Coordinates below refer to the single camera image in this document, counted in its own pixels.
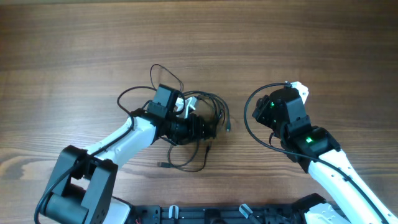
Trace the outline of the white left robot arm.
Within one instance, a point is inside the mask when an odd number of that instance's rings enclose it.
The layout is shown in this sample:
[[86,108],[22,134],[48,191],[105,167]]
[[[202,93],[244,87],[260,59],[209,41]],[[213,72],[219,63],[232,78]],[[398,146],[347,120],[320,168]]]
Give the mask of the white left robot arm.
[[126,122],[103,140],[83,149],[64,148],[35,212],[58,223],[126,223],[132,205],[113,197],[118,170],[156,140],[172,146],[216,136],[217,121],[194,114],[196,99],[159,85],[153,100],[127,111]]

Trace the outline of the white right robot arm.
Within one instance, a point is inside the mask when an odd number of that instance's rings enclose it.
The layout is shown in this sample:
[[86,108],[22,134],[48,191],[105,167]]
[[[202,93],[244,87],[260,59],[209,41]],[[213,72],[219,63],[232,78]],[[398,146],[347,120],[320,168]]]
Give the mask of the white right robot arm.
[[316,180],[332,197],[333,208],[312,194],[292,204],[292,223],[397,223],[355,171],[339,142],[313,126],[305,111],[307,87],[299,82],[276,83],[276,91],[258,99],[253,118],[280,139],[278,151]]

